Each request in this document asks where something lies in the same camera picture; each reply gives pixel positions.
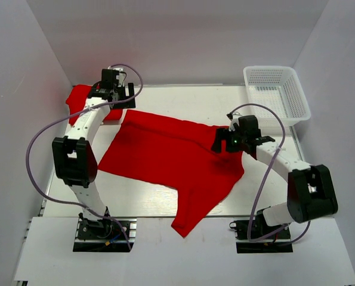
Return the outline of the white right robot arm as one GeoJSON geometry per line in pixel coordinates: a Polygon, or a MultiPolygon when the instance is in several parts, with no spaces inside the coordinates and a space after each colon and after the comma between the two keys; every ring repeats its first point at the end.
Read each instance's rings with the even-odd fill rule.
{"type": "Polygon", "coordinates": [[[308,222],[338,211],[330,170],[295,158],[272,137],[263,136],[255,116],[242,116],[229,127],[218,128],[211,150],[220,153],[223,145],[228,153],[242,151],[266,164],[287,183],[286,202],[257,214],[267,226],[308,222]]]}

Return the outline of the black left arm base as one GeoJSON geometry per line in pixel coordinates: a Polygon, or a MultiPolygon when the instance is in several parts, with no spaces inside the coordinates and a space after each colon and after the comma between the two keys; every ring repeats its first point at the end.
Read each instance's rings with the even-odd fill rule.
{"type": "Polygon", "coordinates": [[[79,214],[79,227],[76,236],[79,240],[124,240],[125,236],[121,227],[109,219],[89,220],[79,214]]]}

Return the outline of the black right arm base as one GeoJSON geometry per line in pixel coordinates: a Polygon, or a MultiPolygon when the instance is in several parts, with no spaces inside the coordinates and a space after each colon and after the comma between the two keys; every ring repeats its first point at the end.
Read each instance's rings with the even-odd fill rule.
{"type": "MultiPolygon", "coordinates": [[[[234,230],[236,233],[236,238],[238,240],[247,240],[247,230],[248,230],[249,220],[234,220],[229,223],[229,228],[234,230]]],[[[279,229],[279,226],[267,226],[265,223],[252,222],[251,227],[251,238],[257,239],[263,235],[267,235],[275,230],[279,229]]],[[[268,237],[268,240],[288,240],[290,239],[291,234],[288,228],[268,237]]]]}

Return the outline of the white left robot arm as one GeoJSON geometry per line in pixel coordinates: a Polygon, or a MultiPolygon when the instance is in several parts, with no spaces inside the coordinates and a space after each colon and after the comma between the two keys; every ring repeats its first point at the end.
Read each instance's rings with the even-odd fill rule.
{"type": "Polygon", "coordinates": [[[71,129],[52,142],[55,174],[76,195],[83,208],[83,218],[100,220],[108,217],[108,208],[97,191],[95,179],[98,163],[92,150],[94,137],[104,119],[113,110],[136,107],[134,84],[125,83],[126,71],[121,66],[103,69],[101,80],[91,87],[71,129]]]}

